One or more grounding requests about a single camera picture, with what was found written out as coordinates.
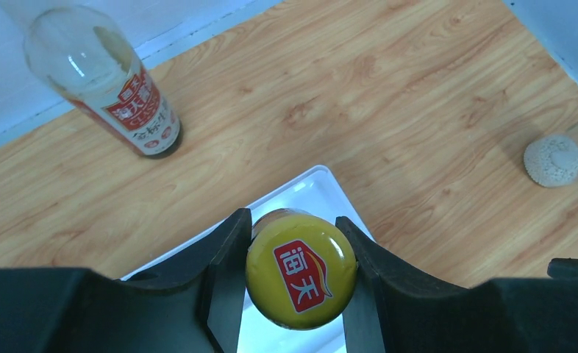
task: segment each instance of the wooden table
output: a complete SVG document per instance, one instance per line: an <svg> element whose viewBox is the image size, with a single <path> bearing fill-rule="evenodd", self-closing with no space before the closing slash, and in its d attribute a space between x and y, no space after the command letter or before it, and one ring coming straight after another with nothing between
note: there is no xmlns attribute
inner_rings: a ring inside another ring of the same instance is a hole
<svg viewBox="0 0 578 353"><path fill-rule="evenodd" d="M77 111L0 149L0 266L119 277L315 164L458 285L578 257L578 185L521 161L578 120L578 87L499 0L290 0L152 74L187 129L168 159Z"/></svg>

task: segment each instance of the red logo on yellow cap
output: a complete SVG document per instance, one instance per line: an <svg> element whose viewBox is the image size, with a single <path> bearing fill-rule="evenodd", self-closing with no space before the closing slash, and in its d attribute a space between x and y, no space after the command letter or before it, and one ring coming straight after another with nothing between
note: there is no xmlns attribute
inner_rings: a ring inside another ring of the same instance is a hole
<svg viewBox="0 0 578 353"><path fill-rule="evenodd" d="M326 263L304 241L293 240L274 249L274 256L297 313L332 298L326 284Z"/></svg>

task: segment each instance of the red and white label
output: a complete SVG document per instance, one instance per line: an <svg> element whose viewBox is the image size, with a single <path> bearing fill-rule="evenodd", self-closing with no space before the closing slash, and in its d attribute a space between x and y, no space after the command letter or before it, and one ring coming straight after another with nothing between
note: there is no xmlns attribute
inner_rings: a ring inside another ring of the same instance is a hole
<svg viewBox="0 0 578 353"><path fill-rule="evenodd" d="M274 257L297 313L332 298L326 262L304 241L293 240L274 249Z"/></svg>
<svg viewBox="0 0 578 353"><path fill-rule="evenodd" d="M181 124L139 58L135 59L120 90L98 99L69 101L141 154L158 154L176 140Z"/></svg>

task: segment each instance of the bottle cap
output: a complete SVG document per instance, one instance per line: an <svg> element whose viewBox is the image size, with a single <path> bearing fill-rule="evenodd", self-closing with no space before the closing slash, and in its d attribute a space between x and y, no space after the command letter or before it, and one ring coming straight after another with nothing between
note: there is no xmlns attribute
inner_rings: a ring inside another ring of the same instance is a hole
<svg viewBox="0 0 578 353"><path fill-rule="evenodd" d="M289 212L262 222L246 258L250 298L269 320L314 329L339 316L354 292L352 246L332 224Z"/></svg>

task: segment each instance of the wooden surface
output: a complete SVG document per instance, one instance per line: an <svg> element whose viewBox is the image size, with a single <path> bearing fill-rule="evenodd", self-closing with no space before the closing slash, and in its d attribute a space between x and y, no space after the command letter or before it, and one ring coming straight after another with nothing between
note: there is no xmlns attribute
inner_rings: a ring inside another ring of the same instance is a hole
<svg viewBox="0 0 578 353"><path fill-rule="evenodd" d="M187 128L173 157L76 111L0 149L0 266L119 277L315 164L458 285L578 257L578 185L521 161L578 120L578 87L499 0L290 0L152 74Z"/></svg>

